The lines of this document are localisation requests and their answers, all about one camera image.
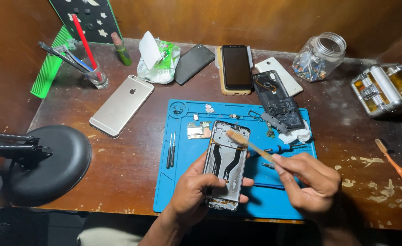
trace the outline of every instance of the phone screen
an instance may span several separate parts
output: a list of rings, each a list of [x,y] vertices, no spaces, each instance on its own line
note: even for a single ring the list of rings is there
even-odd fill
[[[246,46],[222,46],[222,59],[227,89],[253,87]]]

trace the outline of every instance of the lamp base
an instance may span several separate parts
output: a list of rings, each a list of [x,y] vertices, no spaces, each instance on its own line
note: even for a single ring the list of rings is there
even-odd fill
[[[27,135],[39,137],[39,144],[50,147],[53,155],[28,169],[7,160],[2,179],[7,198],[13,204],[35,207],[75,187],[89,168],[92,146],[82,132],[70,126],[43,126]]]

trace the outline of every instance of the plastic bag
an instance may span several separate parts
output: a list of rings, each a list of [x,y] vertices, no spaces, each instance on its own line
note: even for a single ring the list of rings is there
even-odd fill
[[[166,41],[155,39],[159,46],[162,59],[148,69],[142,57],[137,66],[137,77],[157,84],[167,84],[173,80],[175,68],[180,60],[180,48]]]

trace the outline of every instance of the orange toothbrush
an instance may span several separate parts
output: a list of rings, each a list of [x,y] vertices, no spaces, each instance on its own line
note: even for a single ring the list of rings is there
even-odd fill
[[[392,160],[392,158],[388,154],[388,149],[385,147],[384,143],[382,143],[380,139],[376,138],[376,144],[379,147],[380,151],[387,157],[388,161],[391,163],[391,165],[395,168],[395,170],[402,178],[402,168]]]
[[[250,141],[246,140],[241,134],[234,132],[232,130],[227,130],[227,136],[232,138],[234,141],[246,145],[246,146],[250,146],[251,148],[253,148],[258,154],[260,154],[263,158],[265,158],[267,161],[269,161],[270,163],[275,164],[272,161],[272,156],[266,152],[264,152],[263,150],[261,150],[260,148],[256,147],[254,144],[252,144]],[[301,175],[297,174],[297,173],[292,173],[290,172],[293,176],[296,176],[301,182],[307,184],[308,186],[310,186],[310,183]]]

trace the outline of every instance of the plastic jar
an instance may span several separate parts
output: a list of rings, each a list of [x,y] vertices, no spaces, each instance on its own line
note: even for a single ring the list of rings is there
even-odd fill
[[[311,37],[294,59],[292,68],[307,81],[323,80],[344,60],[347,44],[333,32]]]

